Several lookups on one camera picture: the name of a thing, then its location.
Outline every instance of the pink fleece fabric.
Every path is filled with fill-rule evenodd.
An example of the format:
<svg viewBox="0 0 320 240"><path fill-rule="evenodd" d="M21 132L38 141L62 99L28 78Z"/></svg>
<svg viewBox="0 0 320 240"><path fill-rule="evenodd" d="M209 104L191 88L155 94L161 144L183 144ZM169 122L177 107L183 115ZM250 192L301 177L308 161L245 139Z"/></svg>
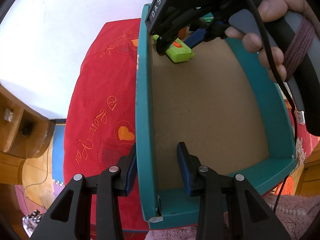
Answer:
<svg viewBox="0 0 320 240"><path fill-rule="evenodd" d="M269 193L264 196L267 204L276 202L277 195ZM311 198L282 195L276 215L288 231L292 240L298 240L308 229L320 210L320 195ZM145 240L193 240L196 226L149 231Z"/></svg>

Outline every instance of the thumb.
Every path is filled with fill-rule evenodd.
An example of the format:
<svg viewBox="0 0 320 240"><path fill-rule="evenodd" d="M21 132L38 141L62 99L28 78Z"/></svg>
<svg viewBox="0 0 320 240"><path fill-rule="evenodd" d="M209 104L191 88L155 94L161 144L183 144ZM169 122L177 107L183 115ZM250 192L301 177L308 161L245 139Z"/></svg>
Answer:
<svg viewBox="0 0 320 240"><path fill-rule="evenodd" d="M272 22L281 18L287 10L288 6L283 0L263 0L258 7L264 22Z"/></svg>

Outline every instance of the black cable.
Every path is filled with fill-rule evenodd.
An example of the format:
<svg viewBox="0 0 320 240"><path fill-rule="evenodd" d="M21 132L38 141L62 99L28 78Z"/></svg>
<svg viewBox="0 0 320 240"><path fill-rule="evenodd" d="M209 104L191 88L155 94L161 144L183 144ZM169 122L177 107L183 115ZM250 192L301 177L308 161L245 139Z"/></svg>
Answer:
<svg viewBox="0 0 320 240"><path fill-rule="evenodd" d="M282 80L281 80L281 77L277 71L277 68L276 68L276 64L273 60L273 56L272 56L272 51L271 51L271 46L270 46L270 41L269 41L269 38L268 38L268 35L267 35L267 30L263 24L263 20L261 19L261 16L260 16L260 13L258 11L258 8L256 7L255 3L253 0L245 0L245 2L247 3L256 23L257 23L257 26L258 26L258 29L259 29L259 32L260 32L260 35L261 35L261 40L262 40L262 43L264 45L264 49L266 51L266 54L267 54L267 59L268 59L268 62L269 62L269 65L270 65L270 68L271 68L271 71L280 87L280 89L282 90L283 94L285 95L285 97L287 98L290 106L291 106L291 113L292 113L292 117L293 117L293 122L294 122L294 143L295 145L297 144L297 138L298 138L298 125L297 125L297 118L296 118L296 115L295 115L295 110L296 110L296 106L288 92L288 90L286 89L285 85L283 84ZM280 189L280 192L277 196L277 199L276 199L276 203L275 203L275 207L274 207L274 212L276 212L276 208L277 208L277 205L278 205L278 202L279 202L279 199L280 199L280 195L281 195L281 192L283 190L283 187L284 187L284 184L288 178L288 176L286 176L284 178L284 181L282 183L282 186L281 186L281 189Z"/></svg>

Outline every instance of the lime green toy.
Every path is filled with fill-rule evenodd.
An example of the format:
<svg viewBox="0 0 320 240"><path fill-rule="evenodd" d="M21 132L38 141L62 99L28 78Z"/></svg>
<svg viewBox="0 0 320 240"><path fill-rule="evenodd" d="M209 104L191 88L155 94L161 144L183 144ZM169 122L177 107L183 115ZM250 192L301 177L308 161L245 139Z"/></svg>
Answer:
<svg viewBox="0 0 320 240"><path fill-rule="evenodd" d="M157 42L158 35L153 36L153 40ZM174 62L183 62L188 61L189 59L194 57L194 53L192 50L184 44L180 39L176 39L170 47L165 51L165 53L169 56L169 58Z"/></svg>

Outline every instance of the orange object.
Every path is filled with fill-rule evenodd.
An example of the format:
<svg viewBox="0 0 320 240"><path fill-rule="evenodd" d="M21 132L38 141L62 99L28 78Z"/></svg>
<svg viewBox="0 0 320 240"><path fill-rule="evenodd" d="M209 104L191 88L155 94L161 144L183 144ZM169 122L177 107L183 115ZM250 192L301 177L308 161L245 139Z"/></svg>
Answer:
<svg viewBox="0 0 320 240"><path fill-rule="evenodd" d="M183 29L181 29L181 30L178 32L178 38L179 38L179 39L184 39L184 37L186 36L186 29L187 29L187 27L184 27Z"/></svg>
<svg viewBox="0 0 320 240"><path fill-rule="evenodd" d="M172 44L174 46L176 46L177 48L182 48L182 46L179 43L177 43L176 41L174 41Z"/></svg>
<svg viewBox="0 0 320 240"><path fill-rule="evenodd" d="M279 186L277 187L275 195L279 194L281 186L282 186L282 183L279 184ZM281 195L292 195L292 193L293 193L293 178L289 176L287 178L287 181L284 184L284 188L282 190Z"/></svg>

